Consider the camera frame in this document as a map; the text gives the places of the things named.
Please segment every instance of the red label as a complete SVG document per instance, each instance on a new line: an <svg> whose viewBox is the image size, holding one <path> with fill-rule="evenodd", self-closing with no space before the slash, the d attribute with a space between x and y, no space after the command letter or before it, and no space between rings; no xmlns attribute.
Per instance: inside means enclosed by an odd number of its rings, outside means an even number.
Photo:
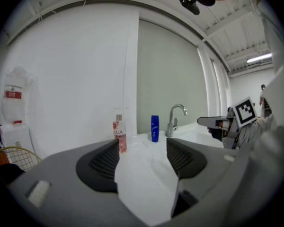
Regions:
<svg viewBox="0 0 284 227"><path fill-rule="evenodd" d="M21 99L21 93L20 92L5 91L5 97Z"/></svg>

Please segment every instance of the blue bottle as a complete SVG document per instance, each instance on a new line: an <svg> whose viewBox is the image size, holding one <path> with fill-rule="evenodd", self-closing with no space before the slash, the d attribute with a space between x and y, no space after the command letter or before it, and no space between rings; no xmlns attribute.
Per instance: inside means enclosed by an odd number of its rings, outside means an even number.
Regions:
<svg viewBox="0 0 284 227"><path fill-rule="evenodd" d="M151 116L151 140L152 142L158 142L159 140L159 116Z"/></svg>

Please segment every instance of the fluorescent light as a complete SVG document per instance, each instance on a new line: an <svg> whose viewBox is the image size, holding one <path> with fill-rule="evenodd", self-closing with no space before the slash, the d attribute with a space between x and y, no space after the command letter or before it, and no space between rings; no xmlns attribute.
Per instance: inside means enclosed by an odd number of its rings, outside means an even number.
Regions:
<svg viewBox="0 0 284 227"><path fill-rule="evenodd" d="M252 63L252 62L255 62L255 61L262 60L262 59L270 58L271 56L272 56L271 53L268 53L268 54L265 54L265 55L260 55L260 56L248 59L247 63Z"/></svg>

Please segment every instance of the pink bottle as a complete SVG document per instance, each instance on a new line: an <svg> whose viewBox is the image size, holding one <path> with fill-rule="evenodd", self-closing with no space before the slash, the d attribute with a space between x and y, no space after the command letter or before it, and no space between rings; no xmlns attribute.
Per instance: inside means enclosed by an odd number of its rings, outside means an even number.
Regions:
<svg viewBox="0 0 284 227"><path fill-rule="evenodd" d="M122 121L122 114L116 115L116 121L113 122L114 139L119 140L119 152L125 153L127 150L125 121Z"/></svg>

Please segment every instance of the faucet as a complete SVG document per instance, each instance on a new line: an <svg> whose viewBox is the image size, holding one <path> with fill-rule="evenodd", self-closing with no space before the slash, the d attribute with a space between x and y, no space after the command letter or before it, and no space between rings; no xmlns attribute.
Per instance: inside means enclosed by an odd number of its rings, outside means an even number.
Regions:
<svg viewBox="0 0 284 227"><path fill-rule="evenodd" d="M183 110L184 115L187 115L187 110L182 104L176 104L172 106L169 113L169 123L167 124L167 132L166 132L167 137L172 137L173 132L178 129L178 119L175 118L175 125L173 125L172 123L173 111L175 108L181 108Z"/></svg>

